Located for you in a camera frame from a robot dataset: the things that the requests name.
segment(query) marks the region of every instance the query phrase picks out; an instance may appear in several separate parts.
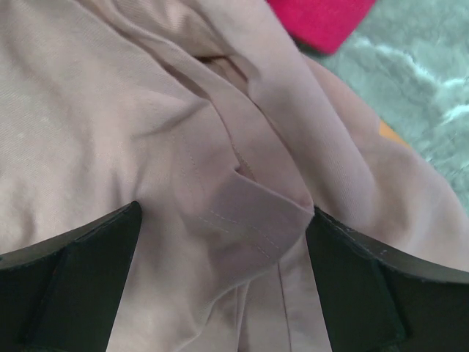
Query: red fabric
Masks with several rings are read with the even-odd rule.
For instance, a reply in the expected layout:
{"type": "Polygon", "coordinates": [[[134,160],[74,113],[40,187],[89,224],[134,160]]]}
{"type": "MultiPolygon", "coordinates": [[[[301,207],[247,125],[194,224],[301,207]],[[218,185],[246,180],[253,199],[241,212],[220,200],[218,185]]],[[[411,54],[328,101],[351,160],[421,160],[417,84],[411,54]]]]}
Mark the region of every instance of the red fabric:
{"type": "Polygon", "coordinates": [[[375,0],[267,0],[287,31],[327,54],[336,51],[375,0]]]}

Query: gray marble tabletop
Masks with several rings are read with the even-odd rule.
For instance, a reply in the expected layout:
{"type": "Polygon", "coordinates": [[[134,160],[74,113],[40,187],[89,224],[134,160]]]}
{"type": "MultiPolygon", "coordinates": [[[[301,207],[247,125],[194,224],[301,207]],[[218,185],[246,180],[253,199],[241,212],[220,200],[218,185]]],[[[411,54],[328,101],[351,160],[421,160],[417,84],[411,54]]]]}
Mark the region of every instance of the gray marble tabletop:
{"type": "Polygon", "coordinates": [[[469,0],[378,0],[332,56],[349,84],[469,210],[469,0]]]}

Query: green marble table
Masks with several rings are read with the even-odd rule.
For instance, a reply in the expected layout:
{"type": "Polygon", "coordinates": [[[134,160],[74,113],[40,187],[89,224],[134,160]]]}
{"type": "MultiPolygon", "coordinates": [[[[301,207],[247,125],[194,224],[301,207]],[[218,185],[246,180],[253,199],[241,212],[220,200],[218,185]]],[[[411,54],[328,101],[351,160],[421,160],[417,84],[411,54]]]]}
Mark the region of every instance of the green marble table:
{"type": "Polygon", "coordinates": [[[347,82],[469,210],[469,0],[378,0],[332,56],[347,82]]]}

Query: pink fabric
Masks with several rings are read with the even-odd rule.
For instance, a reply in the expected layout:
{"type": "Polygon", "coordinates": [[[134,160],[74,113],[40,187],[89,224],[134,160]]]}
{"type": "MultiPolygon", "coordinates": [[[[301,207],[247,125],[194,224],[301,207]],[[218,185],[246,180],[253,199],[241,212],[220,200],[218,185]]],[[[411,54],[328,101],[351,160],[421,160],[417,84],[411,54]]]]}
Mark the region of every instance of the pink fabric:
{"type": "Polygon", "coordinates": [[[268,0],[286,30],[332,54],[363,20],[376,0],[268,0]]]}
{"type": "Polygon", "coordinates": [[[379,127],[265,0],[3,0],[0,253],[136,199],[108,352],[330,352],[314,205],[469,270],[456,195],[379,127]]]}

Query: yellow object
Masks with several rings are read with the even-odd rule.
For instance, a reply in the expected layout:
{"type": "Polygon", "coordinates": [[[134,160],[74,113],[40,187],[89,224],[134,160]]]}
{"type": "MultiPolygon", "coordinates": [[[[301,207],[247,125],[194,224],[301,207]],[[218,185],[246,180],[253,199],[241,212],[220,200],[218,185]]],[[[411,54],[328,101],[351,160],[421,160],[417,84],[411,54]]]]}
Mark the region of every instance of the yellow object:
{"type": "Polygon", "coordinates": [[[395,141],[397,143],[400,143],[402,145],[405,145],[406,147],[409,147],[409,145],[402,140],[399,135],[392,130],[391,127],[386,125],[383,121],[380,122],[380,136],[383,136],[387,139],[390,139],[391,141],[395,141]]]}

